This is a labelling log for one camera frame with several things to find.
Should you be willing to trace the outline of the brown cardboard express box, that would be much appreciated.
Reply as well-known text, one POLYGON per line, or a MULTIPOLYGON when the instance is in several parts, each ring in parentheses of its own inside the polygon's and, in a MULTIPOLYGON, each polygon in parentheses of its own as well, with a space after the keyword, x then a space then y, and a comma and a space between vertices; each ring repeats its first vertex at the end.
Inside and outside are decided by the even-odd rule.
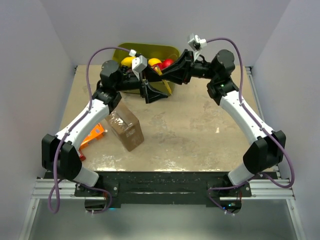
POLYGON ((127 151, 131 152, 145 140, 139 119, 120 101, 105 120, 127 151))

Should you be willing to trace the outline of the yellow black utility knife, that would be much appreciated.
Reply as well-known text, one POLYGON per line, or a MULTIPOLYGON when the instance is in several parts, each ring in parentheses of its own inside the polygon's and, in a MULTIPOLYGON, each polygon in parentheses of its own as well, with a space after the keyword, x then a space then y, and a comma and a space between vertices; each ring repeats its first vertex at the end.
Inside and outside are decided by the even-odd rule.
MULTIPOLYGON (((162 75, 161 68, 160 68, 158 65, 153 65, 152 68, 153 68, 153 70, 154 70, 159 76, 162 75)), ((164 84, 164 86, 166 87, 168 93, 169 93, 170 95, 172 95, 172 89, 171 89, 168 81, 165 80, 165 79, 162 79, 161 81, 162 81, 162 83, 164 84)))

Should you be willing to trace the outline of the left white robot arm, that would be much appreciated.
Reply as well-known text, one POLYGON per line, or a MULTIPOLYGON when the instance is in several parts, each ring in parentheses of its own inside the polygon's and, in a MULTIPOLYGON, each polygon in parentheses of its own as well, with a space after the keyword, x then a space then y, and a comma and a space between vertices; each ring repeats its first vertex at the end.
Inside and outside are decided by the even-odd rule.
POLYGON ((77 151, 91 130, 118 106, 121 91, 139 90, 146 103, 152 103, 167 94, 152 87, 147 73, 154 72, 144 56, 131 57, 128 66, 114 60, 102 64, 96 90, 80 114, 54 135, 46 134, 41 141, 42 167, 54 178, 65 178, 83 185, 92 196, 99 196, 104 184, 99 174, 83 166, 77 151))

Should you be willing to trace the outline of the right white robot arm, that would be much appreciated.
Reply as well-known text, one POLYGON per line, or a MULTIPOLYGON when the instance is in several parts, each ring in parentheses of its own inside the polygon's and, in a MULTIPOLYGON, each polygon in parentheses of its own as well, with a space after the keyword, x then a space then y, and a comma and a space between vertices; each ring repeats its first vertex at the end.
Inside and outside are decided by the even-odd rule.
POLYGON ((220 50, 211 62, 194 59, 192 51, 185 50, 177 61, 162 70, 161 77, 175 84, 187 84, 191 77, 209 79, 207 92, 240 127, 250 145, 243 155, 243 163, 227 174, 223 192, 230 197, 240 190, 240 184, 283 160, 282 149, 286 135, 274 131, 247 105, 239 88, 231 78, 235 70, 232 52, 220 50))

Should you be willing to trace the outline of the orange carton box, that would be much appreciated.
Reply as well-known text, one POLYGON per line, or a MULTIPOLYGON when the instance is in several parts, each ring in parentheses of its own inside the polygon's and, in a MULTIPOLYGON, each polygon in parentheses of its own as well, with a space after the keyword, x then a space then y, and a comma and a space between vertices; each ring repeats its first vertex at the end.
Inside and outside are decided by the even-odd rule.
POLYGON ((97 141, 101 139, 105 134, 105 129, 101 125, 101 123, 98 123, 87 135, 87 137, 82 141, 79 149, 82 150, 86 147, 88 147, 90 144, 92 144, 94 141, 97 141))

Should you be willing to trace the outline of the red small box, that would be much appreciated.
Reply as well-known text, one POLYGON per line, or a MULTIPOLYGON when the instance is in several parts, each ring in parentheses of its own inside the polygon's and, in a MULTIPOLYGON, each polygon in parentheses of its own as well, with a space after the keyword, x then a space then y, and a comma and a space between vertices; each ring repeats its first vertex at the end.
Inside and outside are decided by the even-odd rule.
POLYGON ((78 153, 79 159, 81 161, 84 161, 86 159, 86 157, 84 156, 84 154, 80 150, 77 153, 78 153))

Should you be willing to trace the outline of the red apple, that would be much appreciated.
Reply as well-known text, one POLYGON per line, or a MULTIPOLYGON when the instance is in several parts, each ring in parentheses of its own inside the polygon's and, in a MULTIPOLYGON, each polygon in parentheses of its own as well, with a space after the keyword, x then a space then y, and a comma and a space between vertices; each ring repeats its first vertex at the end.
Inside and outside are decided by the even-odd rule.
POLYGON ((175 61, 171 58, 167 58, 165 59, 162 63, 161 63, 161 66, 162 66, 162 70, 169 67, 170 65, 172 65, 175 61))

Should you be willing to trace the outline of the yellow lemon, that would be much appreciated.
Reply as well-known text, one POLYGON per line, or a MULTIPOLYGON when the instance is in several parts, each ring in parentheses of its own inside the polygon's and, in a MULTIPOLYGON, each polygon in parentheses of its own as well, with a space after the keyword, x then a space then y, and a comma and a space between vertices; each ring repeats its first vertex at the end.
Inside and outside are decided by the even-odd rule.
POLYGON ((160 59, 158 59, 158 58, 150 58, 149 60, 148 60, 148 65, 149 66, 155 66, 155 65, 158 65, 158 64, 162 64, 162 61, 160 60, 160 59))

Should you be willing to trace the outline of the olive green plastic bin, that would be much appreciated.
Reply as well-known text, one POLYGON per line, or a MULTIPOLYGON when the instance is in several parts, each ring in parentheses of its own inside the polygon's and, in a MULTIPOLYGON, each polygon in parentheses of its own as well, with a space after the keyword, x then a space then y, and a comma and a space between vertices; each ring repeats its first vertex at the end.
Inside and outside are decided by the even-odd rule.
MULTIPOLYGON (((118 47, 125 48, 128 50, 133 49, 137 53, 142 54, 148 60, 152 58, 156 58, 161 60, 161 62, 163 62, 166 59, 171 59, 175 61, 180 56, 180 51, 174 46, 170 46, 170 45, 124 42, 118 45, 118 47)), ((120 64, 120 62, 126 57, 129 57, 129 54, 127 52, 116 49, 114 50, 112 60, 120 64)), ((167 87, 162 81, 150 82, 150 85, 153 88, 157 89, 158 91, 163 92, 170 96, 167 87)), ((168 81, 168 86, 170 87, 170 90, 173 93, 175 89, 174 83, 168 81)), ((136 94, 136 95, 140 94, 140 91, 138 89, 124 90, 123 92, 127 94, 136 94)))

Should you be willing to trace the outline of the yellow mango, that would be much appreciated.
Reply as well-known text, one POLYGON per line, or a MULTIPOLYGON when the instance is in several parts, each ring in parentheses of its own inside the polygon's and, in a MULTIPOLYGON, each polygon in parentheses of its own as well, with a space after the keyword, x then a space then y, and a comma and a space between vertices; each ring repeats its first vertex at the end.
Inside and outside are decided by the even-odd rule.
POLYGON ((135 59, 136 57, 135 56, 128 56, 128 57, 125 57, 121 62, 121 66, 125 66, 125 67, 128 67, 128 68, 131 68, 132 67, 132 61, 135 59))

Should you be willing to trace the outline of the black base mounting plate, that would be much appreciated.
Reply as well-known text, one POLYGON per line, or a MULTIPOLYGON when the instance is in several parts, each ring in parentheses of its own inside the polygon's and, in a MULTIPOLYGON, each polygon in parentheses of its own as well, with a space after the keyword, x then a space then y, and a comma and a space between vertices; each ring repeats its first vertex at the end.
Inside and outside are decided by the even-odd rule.
POLYGON ((90 212, 123 205, 205 205, 236 213, 245 198, 257 196, 255 187, 274 186, 264 176, 232 186, 225 172, 178 171, 103 171, 94 187, 71 184, 72 194, 84 198, 84 207, 90 212))

